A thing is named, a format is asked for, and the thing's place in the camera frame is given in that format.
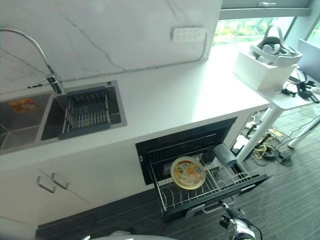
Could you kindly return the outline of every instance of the computer monitor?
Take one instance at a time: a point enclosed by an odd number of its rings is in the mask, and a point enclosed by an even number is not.
[[[320,83],[320,48],[299,39],[298,51],[303,53],[299,69]]]

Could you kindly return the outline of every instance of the kitchen faucet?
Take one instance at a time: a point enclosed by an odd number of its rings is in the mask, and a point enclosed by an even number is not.
[[[23,36],[24,38],[28,39],[36,47],[36,49],[40,53],[45,65],[47,66],[47,68],[49,69],[50,73],[52,74],[51,76],[46,77],[45,79],[38,81],[37,84],[41,83],[42,81],[47,80],[56,93],[63,94],[64,93],[64,89],[62,87],[62,82],[61,82],[60,76],[52,68],[49,60],[47,59],[47,57],[46,57],[44,51],[42,50],[41,46],[39,45],[39,43],[37,43],[37,41],[33,37],[31,37],[30,35],[26,34],[25,32],[23,32],[23,31],[21,31],[19,29],[16,29],[16,28],[1,27],[0,28],[0,32],[2,32],[2,31],[19,34],[19,35]]]

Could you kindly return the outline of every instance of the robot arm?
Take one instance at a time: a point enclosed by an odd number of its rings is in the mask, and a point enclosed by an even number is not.
[[[246,214],[238,209],[229,207],[225,202],[219,201],[229,217],[222,215],[220,225],[226,229],[229,240],[256,240],[255,233],[250,229],[252,223],[247,220]]]

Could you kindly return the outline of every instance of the marble backsplash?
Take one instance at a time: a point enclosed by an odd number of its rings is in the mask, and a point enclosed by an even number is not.
[[[0,0],[2,27],[41,45],[63,81],[208,57],[221,0]],[[173,42],[173,27],[201,26],[199,42]],[[0,92],[49,75],[35,47],[0,33]]]

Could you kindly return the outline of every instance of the plate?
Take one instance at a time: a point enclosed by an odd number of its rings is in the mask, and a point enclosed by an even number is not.
[[[182,156],[173,161],[171,177],[175,184],[187,190],[197,189],[206,180],[205,168],[190,156]]]

